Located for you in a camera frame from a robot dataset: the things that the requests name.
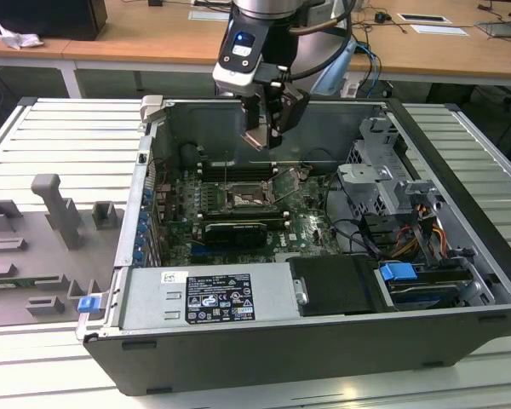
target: aluminum profile table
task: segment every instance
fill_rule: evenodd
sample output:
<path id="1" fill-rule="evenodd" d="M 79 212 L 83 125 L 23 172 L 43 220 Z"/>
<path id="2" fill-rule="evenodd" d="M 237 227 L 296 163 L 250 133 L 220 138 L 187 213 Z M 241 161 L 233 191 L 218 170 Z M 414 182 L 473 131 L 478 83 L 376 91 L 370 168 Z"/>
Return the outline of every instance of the aluminum profile table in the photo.
<path id="1" fill-rule="evenodd" d="M 0 129 L 0 199 L 20 211 L 44 210 L 32 193 L 38 173 L 60 175 L 79 210 L 96 200 L 124 208 L 142 135 L 141 100 L 40 98 L 18 106 Z"/>
<path id="2" fill-rule="evenodd" d="M 0 130 L 0 187 L 13 188 L 21 200 L 28 198 L 23 177 L 57 171 L 80 205 L 92 189 L 113 191 L 121 206 L 141 136 L 134 115 L 139 105 L 138 100 L 40 99 L 33 107 L 18 107 Z M 506 218 L 511 217 L 511 164 L 461 113 L 443 106 L 406 107 L 511 244 L 511 219 Z M 23 200 L 25 210 L 41 209 L 34 199 Z M 0 328 L 0 409 L 88 404 L 125 409 L 511 407 L 511 337 L 496 339 L 449 368 L 130 398 L 92 360 L 74 327 Z"/>

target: motherboard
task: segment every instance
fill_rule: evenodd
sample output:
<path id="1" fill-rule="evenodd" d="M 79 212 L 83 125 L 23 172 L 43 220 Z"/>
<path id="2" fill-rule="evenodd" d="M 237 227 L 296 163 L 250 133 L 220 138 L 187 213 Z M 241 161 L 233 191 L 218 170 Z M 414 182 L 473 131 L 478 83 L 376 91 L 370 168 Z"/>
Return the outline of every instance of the motherboard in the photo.
<path id="1" fill-rule="evenodd" d="M 285 262 L 341 252 L 324 213 L 328 176 L 286 166 L 172 170 L 158 180 L 164 266 Z"/>

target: warning label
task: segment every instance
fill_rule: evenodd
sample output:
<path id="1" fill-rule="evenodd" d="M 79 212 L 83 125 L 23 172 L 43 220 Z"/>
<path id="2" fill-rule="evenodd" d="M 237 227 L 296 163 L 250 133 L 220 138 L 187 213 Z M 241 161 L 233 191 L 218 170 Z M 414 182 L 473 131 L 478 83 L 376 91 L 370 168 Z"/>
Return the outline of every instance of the warning label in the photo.
<path id="1" fill-rule="evenodd" d="M 249 274 L 187 277 L 188 324 L 255 320 Z"/>

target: green circuit board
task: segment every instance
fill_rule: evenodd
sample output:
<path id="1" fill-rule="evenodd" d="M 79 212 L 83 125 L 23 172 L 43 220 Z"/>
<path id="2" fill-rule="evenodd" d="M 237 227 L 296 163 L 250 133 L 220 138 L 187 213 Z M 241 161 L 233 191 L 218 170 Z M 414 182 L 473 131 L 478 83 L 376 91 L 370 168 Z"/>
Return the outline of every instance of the green circuit board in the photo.
<path id="1" fill-rule="evenodd" d="M 169 190 L 172 193 L 169 193 L 166 202 L 159 206 L 162 264 L 173 267 L 281 262 L 288 256 L 340 253 L 322 208 L 326 188 L 324 176 L 301 174 L 305 177 L 298 181 L 295 190 L 290 181 L 285 181 L 281 176 L 290 177 L 292 169 L 280 170 L 277 178 L 273 180 L 272 194 L 269 194 L 269 186 L 264 181 L 228 184 L 204 182 L 196 172 L 191 171 L 169 176 Z M 278 200 L 269 203 L 267 201 L 269 196 Z M 269 221 L 269 218 L 261 215 L 251 221 L 262 221 L 272 227 L 267 231 L 267 241 L 258 248 L 226 250 L 208 248 L 200 237 L 200 227 L 204 221 L 198 219 L 198 213 L 215 215 L 219 220 L 221 212 L 231 210 L 232 206 L 237 206 L 235 207 L 237 210 L 247 209 L 258 213 L 288 212 L 287 222 L 285 219 Z"/>

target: black computer case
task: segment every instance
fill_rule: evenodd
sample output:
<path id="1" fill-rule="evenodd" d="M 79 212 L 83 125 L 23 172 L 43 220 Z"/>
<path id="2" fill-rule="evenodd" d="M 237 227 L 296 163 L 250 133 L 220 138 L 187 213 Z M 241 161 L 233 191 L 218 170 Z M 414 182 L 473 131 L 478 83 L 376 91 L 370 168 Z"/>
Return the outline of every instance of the black computer case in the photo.
<path id="1" fill-rule="evenodd" d="M 21 34 L 94 40 L 106 18 L 104 0 L 0 0 L 0 24 Z"/>

